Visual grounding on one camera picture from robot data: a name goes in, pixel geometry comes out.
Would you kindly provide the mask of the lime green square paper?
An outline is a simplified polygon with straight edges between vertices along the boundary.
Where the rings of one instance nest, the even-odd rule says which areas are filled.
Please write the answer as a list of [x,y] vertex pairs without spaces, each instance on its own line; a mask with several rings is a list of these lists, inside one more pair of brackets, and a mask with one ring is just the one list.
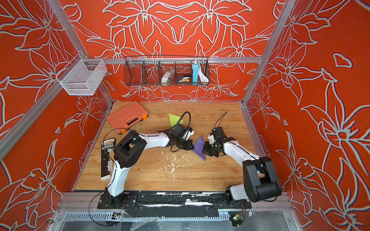
[[183,123],[183,120],[181,119],[181,117],[174,115],[174,114],[169,114],[169,119],[170,119],[171,127],[175,126],[177,123],[179,124]]

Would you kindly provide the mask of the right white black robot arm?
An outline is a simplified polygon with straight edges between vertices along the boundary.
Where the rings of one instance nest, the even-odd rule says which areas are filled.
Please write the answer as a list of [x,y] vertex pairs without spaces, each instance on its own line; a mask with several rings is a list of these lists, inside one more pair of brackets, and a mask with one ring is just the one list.
[[202,153],[210,157],[220,154],[231,157],[243,170],[243,183],[230,186],[232,200],[250,202],[273,202],[282,194],[282,189],[272,160],[260,157],[242,147],[237,141],[205,142]]

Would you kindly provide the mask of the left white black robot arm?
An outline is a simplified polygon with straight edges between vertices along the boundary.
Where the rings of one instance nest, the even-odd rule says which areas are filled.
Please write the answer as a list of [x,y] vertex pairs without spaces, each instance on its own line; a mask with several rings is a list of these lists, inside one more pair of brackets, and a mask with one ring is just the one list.
[[180,150],[193,150],[194,145],[190,137],[194,130],[166,131],[156,134],[139,134],[130,131],[113,149],[114,166],[113,178],[105,188],[98,204],[99,209],[119,208],[123,203],[124,185],[128,173],[137,163],[144,150],[156,147],[173,147]]

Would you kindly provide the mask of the purple square paper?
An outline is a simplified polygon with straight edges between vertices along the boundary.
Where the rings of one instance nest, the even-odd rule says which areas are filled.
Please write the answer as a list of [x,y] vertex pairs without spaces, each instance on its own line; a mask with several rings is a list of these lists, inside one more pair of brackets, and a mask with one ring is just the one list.
[[198,140],[194,143],[193,152],[200,157],[203,161],[206,161],[206,155],[202,153],[204,146],[204,136],[201,135]]

